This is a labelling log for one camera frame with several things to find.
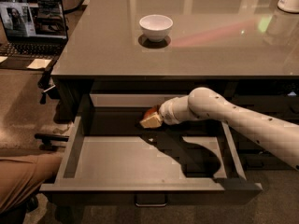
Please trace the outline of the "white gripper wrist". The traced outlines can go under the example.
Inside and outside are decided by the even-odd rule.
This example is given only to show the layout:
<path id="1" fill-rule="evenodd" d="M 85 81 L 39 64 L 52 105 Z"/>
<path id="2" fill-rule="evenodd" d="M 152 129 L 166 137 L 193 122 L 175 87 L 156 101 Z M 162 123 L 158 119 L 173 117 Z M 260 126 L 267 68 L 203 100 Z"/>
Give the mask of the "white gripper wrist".
<path id="1" fill-rule="evenodd" d="M 195 115 L 189 109 L 188 97 L 175 97 L 161 104 L 157 112 L 151 113 L 140 121 L 140 125 L 145 129 L 155 129 L 167 125 L 176 125 L 184 121 L 195 120 Z"/>

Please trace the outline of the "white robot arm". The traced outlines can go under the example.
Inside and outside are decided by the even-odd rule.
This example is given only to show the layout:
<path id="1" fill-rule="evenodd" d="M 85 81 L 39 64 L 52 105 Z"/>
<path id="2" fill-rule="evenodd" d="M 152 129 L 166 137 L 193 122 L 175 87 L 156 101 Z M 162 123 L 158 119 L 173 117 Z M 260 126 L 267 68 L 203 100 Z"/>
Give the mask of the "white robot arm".
<path id="1" fill-rule="evenodd" d="M 140 125 L 155 129 L 164 123 L 177 125 L 185 121 L 214 119 L 226 123 L 250 141 L 289 164 L 299 167 L 299 126 L 228 102 L 205 87 L 189 95 L 175 97 L 149 109 Z"/>

